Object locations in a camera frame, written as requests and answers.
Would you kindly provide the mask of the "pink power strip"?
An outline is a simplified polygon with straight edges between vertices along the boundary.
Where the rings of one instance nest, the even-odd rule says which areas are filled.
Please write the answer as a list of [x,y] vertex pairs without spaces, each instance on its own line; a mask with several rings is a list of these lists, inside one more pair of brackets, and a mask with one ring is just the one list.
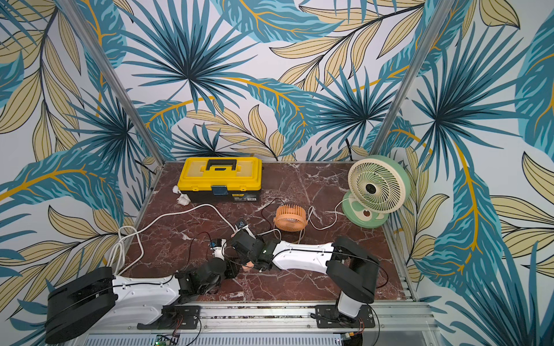
[[251,270],[256,270],[256,268],[252,262],[248,262],[242,265],[242,270],[245,272],[250,272]]

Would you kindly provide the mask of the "small orange desk fan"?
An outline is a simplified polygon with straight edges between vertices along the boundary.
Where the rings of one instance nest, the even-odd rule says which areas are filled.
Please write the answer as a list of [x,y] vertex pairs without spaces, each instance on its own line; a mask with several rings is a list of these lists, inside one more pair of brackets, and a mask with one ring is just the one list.
[[275,227],[285,232],[301,232],[307,226],[307,212],[298,205],[279,206],[274,217]]

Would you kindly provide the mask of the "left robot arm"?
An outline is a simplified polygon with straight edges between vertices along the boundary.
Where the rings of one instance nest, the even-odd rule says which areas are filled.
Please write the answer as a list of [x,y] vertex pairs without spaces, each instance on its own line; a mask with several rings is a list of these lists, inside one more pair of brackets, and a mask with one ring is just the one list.
[[126,278],[114,275],[110,267],[96,269],[50,292],[46,343],[64,343],[92,327],[117,324],[172,329],[185,319],[185,304],[236,278],[240,269],[217,257],[164,278]]

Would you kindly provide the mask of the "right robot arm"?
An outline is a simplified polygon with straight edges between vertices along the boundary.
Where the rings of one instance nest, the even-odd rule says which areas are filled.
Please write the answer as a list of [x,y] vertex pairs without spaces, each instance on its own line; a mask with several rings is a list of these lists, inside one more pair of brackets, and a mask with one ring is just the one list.
[[373,304],[377,290],[380,263],[353,240],[340,236],[321,245],[301,245],[271,239],[264,242],[245,230],[238,231],[223,247],[233,249],[244,267],[260,271],[269,269],[305,270],[327,275],[340,296],[337,314],[355,319],[363,305]]

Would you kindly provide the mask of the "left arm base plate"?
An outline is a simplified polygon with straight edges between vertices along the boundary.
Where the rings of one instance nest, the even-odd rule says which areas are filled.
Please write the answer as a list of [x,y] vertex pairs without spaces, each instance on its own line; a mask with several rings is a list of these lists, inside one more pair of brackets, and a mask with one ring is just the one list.
[[162,315],[150,324],[137,324],[138,330],[195,330],[199,324],[200,306],[164,306]]

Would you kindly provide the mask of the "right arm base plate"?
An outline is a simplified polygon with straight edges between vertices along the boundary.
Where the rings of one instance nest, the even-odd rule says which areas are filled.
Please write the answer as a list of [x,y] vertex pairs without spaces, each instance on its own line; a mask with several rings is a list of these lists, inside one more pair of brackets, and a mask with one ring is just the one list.
[[374,328],[376,326],[371,307],[362,305],[357,317],[348,317],[338,312],[333,305],[317,305],[310,317],[316,321],[319,329],[350,328],[359,329]]

